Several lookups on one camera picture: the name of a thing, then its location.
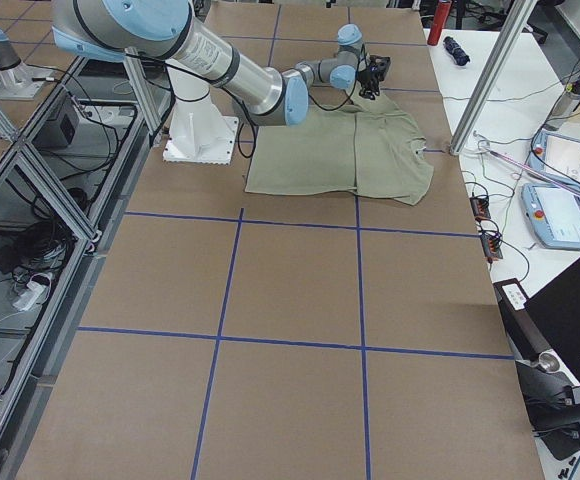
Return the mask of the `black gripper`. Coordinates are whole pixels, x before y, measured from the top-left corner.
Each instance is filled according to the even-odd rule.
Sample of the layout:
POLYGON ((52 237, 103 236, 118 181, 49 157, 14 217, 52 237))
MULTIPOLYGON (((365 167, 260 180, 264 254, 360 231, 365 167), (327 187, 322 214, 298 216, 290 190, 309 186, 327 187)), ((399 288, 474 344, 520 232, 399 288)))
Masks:
POLYGON ((380 95, 380 84, 389 71, 387 56, 369 55, 363 63, 364 68, 358 72, 361 98, 376 98, 380 95))

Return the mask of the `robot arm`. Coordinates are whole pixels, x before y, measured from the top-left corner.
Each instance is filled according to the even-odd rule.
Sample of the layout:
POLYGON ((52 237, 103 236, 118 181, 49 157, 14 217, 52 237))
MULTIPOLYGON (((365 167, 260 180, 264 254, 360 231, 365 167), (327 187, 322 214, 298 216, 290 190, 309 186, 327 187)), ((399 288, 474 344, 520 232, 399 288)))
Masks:
POLYGON ((356 24, 343 25, 337 33, 338 50, 331 58, 301 61, 286 70, 286 79, 299 78, 308 88, 329 85, 361 98, 375 100, 391 67, 389 56, 371 55, 366 50, 361 30, 356 24))
POLYGON ((126 50, 176 61, 245 104, 264 126, 298 125, 309 109, 308 87, 261 67, 195 18, 188 1, 54 1, 56 45, 77 56, 120 63, 126 50))

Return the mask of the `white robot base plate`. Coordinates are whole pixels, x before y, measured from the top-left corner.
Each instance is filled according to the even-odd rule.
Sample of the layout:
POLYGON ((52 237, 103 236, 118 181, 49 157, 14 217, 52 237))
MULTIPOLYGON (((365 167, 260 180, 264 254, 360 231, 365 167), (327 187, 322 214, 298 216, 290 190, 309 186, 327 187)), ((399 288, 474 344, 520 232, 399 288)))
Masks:
POLYGON ((182 64, 169 60, 167 69, 175 104, 163 159, 228 165, 236 145, 238 118, 222 115, 211 99, 211 86, 185 73, 182 64))

